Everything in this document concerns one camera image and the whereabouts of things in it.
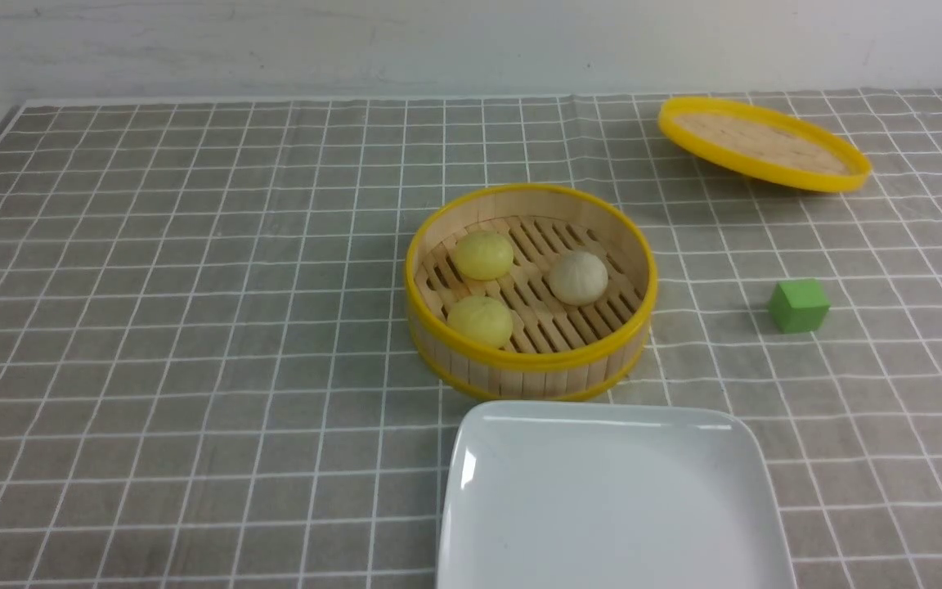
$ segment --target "white square plate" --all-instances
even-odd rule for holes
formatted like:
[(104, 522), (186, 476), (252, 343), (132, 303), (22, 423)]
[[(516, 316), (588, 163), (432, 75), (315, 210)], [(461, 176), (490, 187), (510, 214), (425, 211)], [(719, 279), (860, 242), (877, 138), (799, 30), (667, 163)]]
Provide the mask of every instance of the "white square plate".
[(790, 589), (751, 431), (717, 411), (488, 402), (456, 437), (440, 589)]

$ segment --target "yellow rim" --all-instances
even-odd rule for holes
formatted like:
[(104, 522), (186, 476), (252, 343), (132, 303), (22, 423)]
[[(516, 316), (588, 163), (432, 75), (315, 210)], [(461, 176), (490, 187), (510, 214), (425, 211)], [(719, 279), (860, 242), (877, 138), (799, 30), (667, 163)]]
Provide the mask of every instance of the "yellow rim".
[[(605, 338), (599, 339), (598, 342), (587, 344), (587, 346), (583, 348), (576, 348), (576, 350), (569, 350), (567, 352), (547, 354), (520, 354), (508, 352), (482, 346), (482, 344), (472, 342), (471, 339), (459, 335), (459, 333), (450, 329), (448, 325), (439, 321), (438, 318), (430, 312), (419, 295), (416, 294), (414, 279), (416, 268), (414, 268), (412, 260), (414, 260), (416, 247), (418, 247), (419, 243), (423, 240), (424, 232), (427, 231), (427, 227), (430, 227), (431, 223), (434, 223), (434, 221), (437, 221), (442, 215), (448, 213), (450, 209), (455, 209), (456, 206), (463, 205), (464, 202), (492, 194), (505, 193), (505, 191), (521, 190), (557, 191), (558, 193), (585, 200), (592, 205), (601, 206), (601, 208), (606, 209), (610, 215), (620, 220), (620, 223), (623, 223), (624, 227), (627, 227), (628, 230), (632, 231), (632, 234), (635, 235), (635, 239), (638, 240), (639, 245), (642, 246), (642, 250), (646, 253), (646, 268), (649, 271), (649, 281), (646, 285), (646, 292), (644, 292), (642, 306), (639, 306), (639, 310), (636, 310), (635, 314), (632, 314), (631, 318), (629, 318), (627, 323), (621, 325), (620, 329), (610, 333), (610, 335), (605, 336)], [(463, 354), (467, 358), (504, 370), (542, 372), (590, 364), (594, 362), (595, 359), (606, 357), (606, 355), (609, 355), (614, 350), (617, 350), (617, 348), (627, 343), (627, 340), (631, 339), (631, 336), (635, 335), (635, 333), (649, 321), (649, 313), (652, 312), (653, 306), (657, 304), (657, 262), (653, 260), (653, 251), (649, 249), (649, 242), (646, 241), (646, 238), (644, 238), (642, 232), (639, 231), (639, 228), (635, 227), (635, 224), (623, 213), (617, 211), (614, 206), (607, 204), (607, 202), (599, 198), (583, 193), (583, 191), (576, 191), (568, 189), (567, 187), (551, 186), (550, 184), (508, 184), (508, 186), (503, 187), (491, 187), (491, 189), (474, 191), (466, 196), (461, 196), (455, 201), (450, 202), (450, 204), (442, 206), (441, 209), (435, 211), (433, 215), (424, 221), (421, 227), (419, 227), (419, 230), (416, 231), (414, 238), (412, 238), (409, 249), (406, 251), (404, 273), (410, 312), (414, 313), (414, 316), (421, 321), (421, 325), (423, 325), (431, 335), (434, 335), (435, 338), (440, 339), (450, 349)]]
[[(845, 175), (819, 174), (788, 168), (786, 165), (771, 164), (769, 161), (757, 160), (755, 157), (726, 149), (724, 146), (697, 137), (674, 120), (675, 117), (680, 115), (700, 112), (736, 116), (737, 119), (767, 124), (767, 126), (796, 134), (798, 137), (806, 139), (812, 144), (822, 146), (823, 149), (833, 153), (842, 163), (848, 165), (852, 173)], [(718, 98), (671, 98), (661, 108), (659, 126), (671, 141), (704, 160), (721, 165), (722, 168), (729, 168), (729, 170), (751, 176), (751, 178), (783, 184), (786, 187), (797, 187), (797, 189), (808, 191), (853, 191), (863, 186), (868, 176), (871, 175), (870, 161), (849, 142), (834, 137), (826, 130), (816, 127), (815, 124), (809, 124), (804, 120), (795, 119), (795, 117), (783, 115), (783, 113), (767, 108), (735, 103), (735, 101), (722, 101)]]
[[(427, 353), (424, 351), (424, 348), (421, 347), (419, 339), (416, 338), (416, 333), (410, 328), (409, 335), (412, 338), (412, 344), (416, 347), (416, 351), (419, 352), (419, 357), (424, 359), (425, 364), (432, 372), (437, 374), (438, 378), (441, 378), (442, 383), (450, 385), (450, 387), (455, 388), (461, 393), (472, 396), (479, 400), (510, 400), (512, 398), (502, 398), (500, 395), (494, 395), (493, 393), (487, 392), (485, 389), (480, 389), (479, 387), (472, 387), (471, 384), (464, 383), (464, 381), (457, 380), (452, 374), (442, 369), (442, 366), (438, 365)], [(542, 398), (540, 400), (561, 400), (561, 402), (582, 402), (582, 400), (587, 400), (590, 398), (597, 398), (597, 396), (611, 389), (617, 383), (620, 383), (623, 380), (624, 376), (627, 376), (628, 372), (631, 372), (632, 368), (635, 368), (635, 364), (638, 364), (639, 357), (642, 357), (642, 352), (646, 350), (646, 344), (643, 342), (642, 347), (635, 351), (635, 355), (631, 357), (631, 360), (628, 361), (627, 365), (624, 368), (620, 369), (620, 372), (613, 374), (609, 378), (606, 378), (602, 383), (594, 385), (589, 389), (584, 389), (583, 391), (571, 393), (569, 395), (558, 396), (557, 398)]]

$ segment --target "green cube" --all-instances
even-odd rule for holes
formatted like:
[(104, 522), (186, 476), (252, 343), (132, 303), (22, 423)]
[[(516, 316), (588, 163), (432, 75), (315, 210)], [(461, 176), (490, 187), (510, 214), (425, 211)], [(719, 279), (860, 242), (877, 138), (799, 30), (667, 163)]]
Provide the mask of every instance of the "green cube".
[(769, 299), (769, 314), (784, 333), (801, 333), (819, 328), (831, 302), (823, 294), (819, 280), (785, 280), (778, 283)]

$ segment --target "bamboo steamer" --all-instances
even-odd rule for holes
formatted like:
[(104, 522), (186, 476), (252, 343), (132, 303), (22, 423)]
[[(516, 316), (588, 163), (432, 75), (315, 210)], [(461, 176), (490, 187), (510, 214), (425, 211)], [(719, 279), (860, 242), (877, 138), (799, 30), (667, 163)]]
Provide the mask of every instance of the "bamboo steamer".
[[(508, 275), (479, 282), (456, 271), (451, 251), (477, 230), (511, 239)], [(565, 305), (547, 286), (552, 264), (572, 250), (590, 251), (608, 269), (609, 287), (594, 304)], [(547, 184), (491, 187), (446, 205), (414, 235), (404, 278), (419, 355), (481, 399), (583, 400), (608, 390), (642, 354), (657, 302), (657, 265), (635, 224), (598, 198)], [(500, 349), (446, 326), (453, 304), (479, 294), (513, 312), (514, 332)]]

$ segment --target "white wall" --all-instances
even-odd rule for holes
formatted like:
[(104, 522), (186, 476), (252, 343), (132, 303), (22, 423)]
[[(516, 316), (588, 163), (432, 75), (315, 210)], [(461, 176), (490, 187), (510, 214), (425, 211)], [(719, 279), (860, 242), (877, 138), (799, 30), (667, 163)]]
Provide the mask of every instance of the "white wall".
[(0, 0), (0, 98), (942, 87), (942, 0)]

